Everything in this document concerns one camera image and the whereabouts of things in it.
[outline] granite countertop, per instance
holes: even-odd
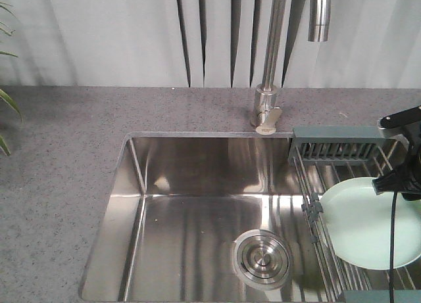
[[[253,89],[4,87],[0,103],[0,302],[83,302],[78,287],[131,131],[251,132]],[[278,131],[375,126],[421,89],[284,89]]]

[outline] vertical blinds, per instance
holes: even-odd
[[[272,0],[1,0],[3,85],[250,87]],[[309,0],[287,0],[275,85],[421,87],[421,0],[332,0],[307,42]]]

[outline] faucet lever handle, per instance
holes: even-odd
[[[282,109],[280,107],[274,107],[269,111],[264,111],[259,116],[262,118],[263,123],[256,127],[256,132],[261,135],[271,135],[276,132],[276,122],[281,116]]]

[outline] black cable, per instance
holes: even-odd
[[[393,192],[392,211],[390,216],[390,266],[389,266],[389,301],[395,302],[395,291],[393,286],[393,260],[395,257],[395,216],[396,216],[397,190]]]

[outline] drain strainer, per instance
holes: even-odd
[[[283,240],[269,231],[253,229],[241,234],[234,243],[234,269],[244,283],[259,290],[284,285],[291,256]]]

